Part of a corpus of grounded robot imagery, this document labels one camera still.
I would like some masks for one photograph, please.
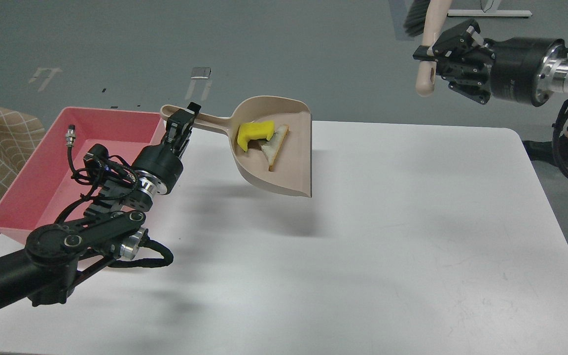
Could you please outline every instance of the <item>pink tray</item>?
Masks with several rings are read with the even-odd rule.
[[[89,190],[70,179],[65,146],[70,124],[76,125],[72,157],[77,169],[83,168],[83,155],[96,143],[131,163],[144,146],[158,144],[165,133],[158,112],[65,108],[0,201],[0,233],[25,244],[30,232],[54,223],[65,207]],[[68,219],[81,218],[87,205]]]

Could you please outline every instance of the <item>connector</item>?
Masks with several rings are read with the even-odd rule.
[[[76,126],[73,124],[70,124],[70,127],[67,129],[65,140],[67,142],[67,146],[74,146],[74,140],[76,140]]]

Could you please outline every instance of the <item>dustpan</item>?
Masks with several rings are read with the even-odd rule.
[[[167,119],[180,107],[165,105],[160,109]],[[289,132],[277,155],[273,171],[259,149],[247,152],[236,144],[238,128],[243,123],[274,121],[288,124]],[[238,171],[258,188],[289,196],[311,197],[313,124],[311,111],[301,101],[277,96],[256,96],[243,101],[230,117],[199,113],[194,127],[227,136]]]

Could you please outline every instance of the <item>desk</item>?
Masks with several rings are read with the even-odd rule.
[[[568,354],[568,246],[516,133],[313,130],[311,199],[252,187],[195,131],[146,221],[174,263],[0,310],[0,351]]]

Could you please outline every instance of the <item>cable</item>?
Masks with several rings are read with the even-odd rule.
[[[490,11],[490,9],[492,9],[492,6],[494,5],[494,1],[492,2],[492,4],[490,4],[490,7],[488,7],[488,9],[483,9],[483,0],[479,0],[479,7],[481,7],[482,11],[485,13],[487,11]]]
[[[555,123],[552,125],[554,127],[554,134],[552,136],[552,152],[554,155],[554,161],[558,169],[560,169],[562,175],[568,178],[568,169],[564,166],[562,161],[562,156],[560,153],[560,144],[558,142],[560,134],[564,128],[564,124],[568,120],[568,99],[562,104],[560,112],[558,112],[558,117]]]
[[[166,267],[171,265],[172,261],[174,261],[174,255],[172,254],[171,250],[168,249],[165,245],[158,241],[151,240],[149,236],[144,236],[140,241],[141,248],[148,248],[159,252],[162,258],[143,258],[139,260],[133,261],[122,261],[117,260],[113,263],[109,264],[108,267],[112,268],[131,268],[131,267],[147,267],[147,268],[156,268],[156,267]]]
[[[66,135],[66,138],[72,137],[72,135],[73,135],[72,133],[68,132],[68,134]],[[138,186],[138,180],[139,180],[138,173],[136,173],[136,171],[133,170],[131,168],[131,166],[129,166],[128,162],[126,162],[126,160],[124,160],[119,155],[111,155],[110,157],[108,157],[108,159],[103,159],[101,157],[94,157],[95,162],[99,166],[98,168],[76,169],[75,166],[74,166],[73,157],[72,157],[73,144],[74,144],[73,140],[70,140],[68,142],[68,146],[67,146],[67,162],[68,162],[68,165],[69,165],[71,173],[72,173],[71,178],[74,181],[76,181],[78,184],[85,185],[85,186],[91,186],[91,187],[85,195],[80,194],[80,199],[72,202],[67,207],[65,207],[65,209],[63,209],[63,211],[61,211],[61,213],[56,217],[56,220],[55,220],[54,223],[65,222],[67,217],[77,207],[79,207],[80,205],[82,205],[85,202],[120,200],[122,198],[125,198],[129,194],[131,194],[133,191],[135,191],[137,189],[137,186]],[[112,160],[110,160],[111,158],[117,158],[120,161],[121,164],[118,163],[118,162],[113,162]],[[106,178],[107,179],[112,178],[113,180],[116,180],[117,182],[121,181],[124,184],[128,184],[129,187],[130,187],[129,191],[127,193],[123,193],[122,195],[119,195],[119,196],[101,196],[101,195],[93,196],[93,193],[95,193],[95,191],[106,180],[105,176],[107,175],[107,173],[110,173],[111,171],[114,171],[116,176],[113,177],[113,176],[108,175]]]

